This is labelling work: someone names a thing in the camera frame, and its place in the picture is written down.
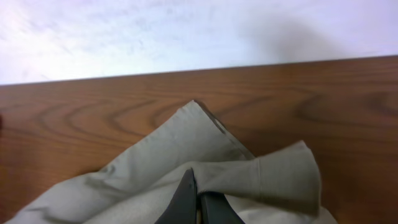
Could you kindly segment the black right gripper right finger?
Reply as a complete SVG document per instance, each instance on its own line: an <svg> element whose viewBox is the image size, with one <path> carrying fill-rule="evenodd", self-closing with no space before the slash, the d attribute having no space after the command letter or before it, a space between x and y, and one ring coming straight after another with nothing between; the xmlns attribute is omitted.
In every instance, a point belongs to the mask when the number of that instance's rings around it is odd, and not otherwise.
<svg viewBox="0 0 398 224"><path fill-rule="evenodd" d="M200 200L203 224L244 224L224 194L207 192L201 194Z"/></svg>

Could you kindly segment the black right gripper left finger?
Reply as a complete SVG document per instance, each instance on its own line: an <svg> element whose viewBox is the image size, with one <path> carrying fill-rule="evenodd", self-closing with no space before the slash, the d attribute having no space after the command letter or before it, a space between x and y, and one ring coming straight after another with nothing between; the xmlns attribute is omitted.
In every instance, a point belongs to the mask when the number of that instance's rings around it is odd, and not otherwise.
<svg viewBox="0 0 398 224"><path fill-rule="evenodd" d="M193 169L185 171L169 205L155 224L196 224L197 185Z"/></svg>

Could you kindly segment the khaki green shorts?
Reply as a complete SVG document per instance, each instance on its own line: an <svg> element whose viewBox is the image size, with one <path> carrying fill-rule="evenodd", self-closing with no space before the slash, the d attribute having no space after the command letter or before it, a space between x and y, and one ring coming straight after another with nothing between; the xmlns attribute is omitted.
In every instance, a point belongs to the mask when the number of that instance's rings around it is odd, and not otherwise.
<svg viewBox="0 0 398 224"><path fill-rule="evenodd" d="M184 173L201 194L224 194L244 223L334 223L321 205L320 171L299 141L255 157L197 102L180 108L97 172L54 185L12 223L155 223Z"/></svg>

